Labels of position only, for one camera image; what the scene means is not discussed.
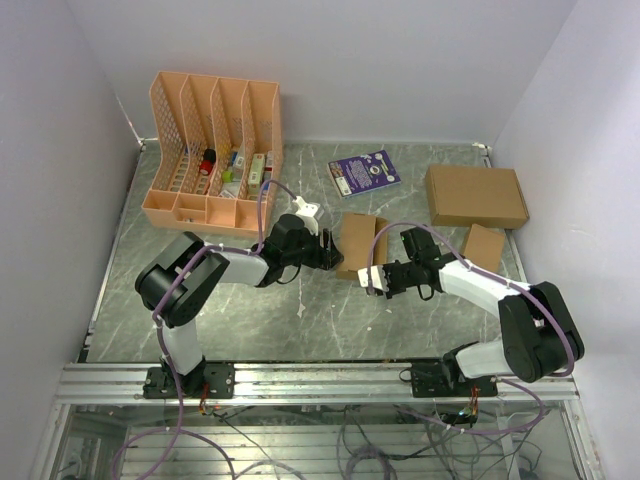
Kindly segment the brown cardboard box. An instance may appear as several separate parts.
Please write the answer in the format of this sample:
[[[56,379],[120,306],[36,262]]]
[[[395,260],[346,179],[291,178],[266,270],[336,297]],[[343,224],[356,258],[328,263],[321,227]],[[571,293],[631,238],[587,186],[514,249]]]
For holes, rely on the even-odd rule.
[[[353,212],[343,214],[338,248],[344,259],[336,269],[338,279],[358,279],[358,271],[367,266],[374,238],[387,224],[386,219],[374,215]]]

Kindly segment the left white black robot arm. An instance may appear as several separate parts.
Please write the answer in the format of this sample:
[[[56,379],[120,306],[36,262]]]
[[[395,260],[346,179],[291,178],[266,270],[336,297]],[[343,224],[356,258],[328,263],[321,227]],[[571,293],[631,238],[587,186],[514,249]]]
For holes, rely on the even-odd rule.
[[[205,243],[180,234],[136,278],[134,288],[160,334],[168,384],[182,397],[203,387],[204,354],[196,316],[219,284],[265,288],[280,284],[288,267],[330,271],[344,260],[332,232],[312,232],[303,219],[284,214],[263,242],[249,250]]]

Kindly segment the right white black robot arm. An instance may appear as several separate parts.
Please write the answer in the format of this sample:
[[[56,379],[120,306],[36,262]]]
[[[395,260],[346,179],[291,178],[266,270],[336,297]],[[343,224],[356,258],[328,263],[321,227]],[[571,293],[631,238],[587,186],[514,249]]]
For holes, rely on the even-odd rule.
[[[442,358],[442,387],[459,396],[476,378],[513,375],[526,383],[566,377],[585,353],[584,344],[558,287],[528,284],[483,269],[460,253],[443,253],[433,231],[414,225],[401,233],[408,260],[370,264],[360,283],[375,295],[391,298],[427,288],[423,301],[436,294],[459,297],[498,319],[501,337],[470,343]]]

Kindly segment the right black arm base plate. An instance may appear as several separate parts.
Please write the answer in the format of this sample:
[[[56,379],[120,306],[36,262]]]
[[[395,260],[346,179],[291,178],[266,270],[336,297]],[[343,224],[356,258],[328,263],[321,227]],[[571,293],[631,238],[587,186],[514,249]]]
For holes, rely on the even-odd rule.
[[[439,361],[411,363],[399,372],[399,379],[409,385],[412,396],[417,399],[493,398],[498,395],[496,382],[490,376],[450,377]]]

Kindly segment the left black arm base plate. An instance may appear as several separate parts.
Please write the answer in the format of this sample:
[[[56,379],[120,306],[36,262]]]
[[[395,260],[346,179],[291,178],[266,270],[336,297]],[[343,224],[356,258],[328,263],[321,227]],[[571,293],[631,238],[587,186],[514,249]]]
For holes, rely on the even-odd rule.
[[[231,399],[236,370],[233,364],[203,360],[188,375],[178,375],[184,398]],[[177,399],[177,386],[169,366],[148,369],[143,385],[145,399]]]

